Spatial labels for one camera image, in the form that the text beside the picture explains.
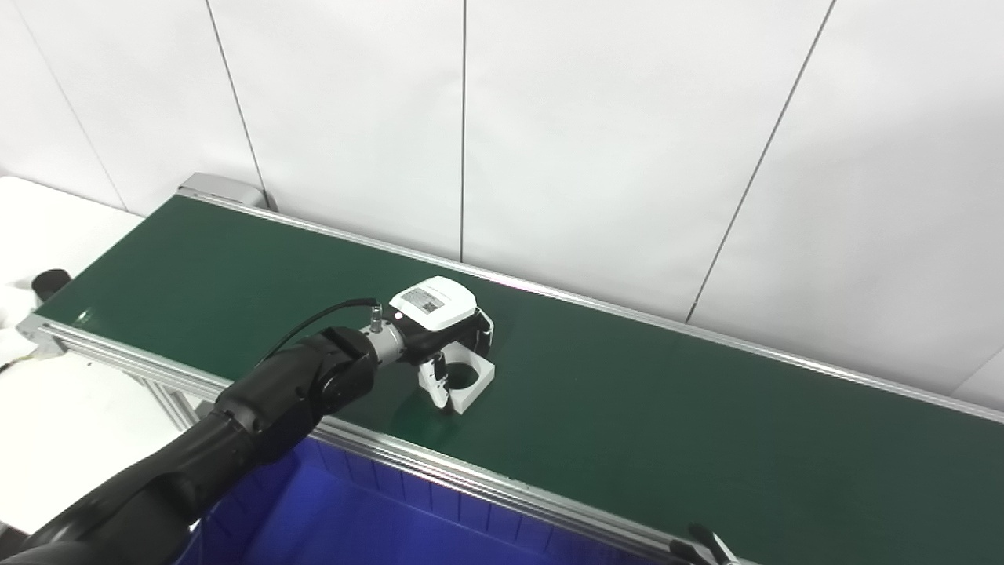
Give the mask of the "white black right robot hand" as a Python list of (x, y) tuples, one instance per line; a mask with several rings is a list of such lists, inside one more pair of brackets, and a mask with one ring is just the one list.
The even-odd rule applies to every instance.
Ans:
[(702, 523), (688, 523), (691, 542), (673, 539), (668, 551), (688, 564), (743, 564), (739, 556), (712, 529)]

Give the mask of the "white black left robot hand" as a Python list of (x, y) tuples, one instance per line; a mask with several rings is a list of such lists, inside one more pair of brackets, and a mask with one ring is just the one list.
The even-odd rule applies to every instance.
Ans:
[(490, 315), (466, 286), (444, 276), (395, 294), (390, 307), (388, 325), (402, 345), (398, 361), (416, 367), (434, 407), (465, 414), (494, 379)]

